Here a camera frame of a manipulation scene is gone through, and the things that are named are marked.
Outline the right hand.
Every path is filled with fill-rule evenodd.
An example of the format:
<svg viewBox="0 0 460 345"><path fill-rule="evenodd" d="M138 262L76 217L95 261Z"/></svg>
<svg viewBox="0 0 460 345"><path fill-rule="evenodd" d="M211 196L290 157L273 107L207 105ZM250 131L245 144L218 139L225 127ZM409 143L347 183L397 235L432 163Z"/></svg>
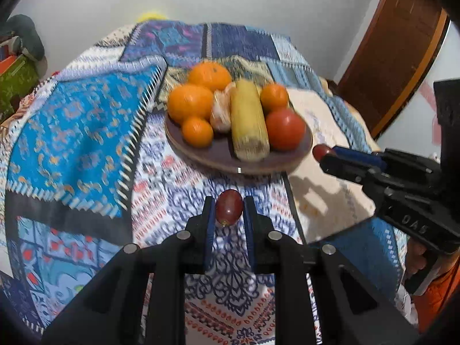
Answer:
<svg viewBox="0 0 460 345"><path fill-rule="evenodd" d="M405 269L410 276L426 267L426 258L423 256L425 252L426 247L410 237L405 256Z"/></svg>

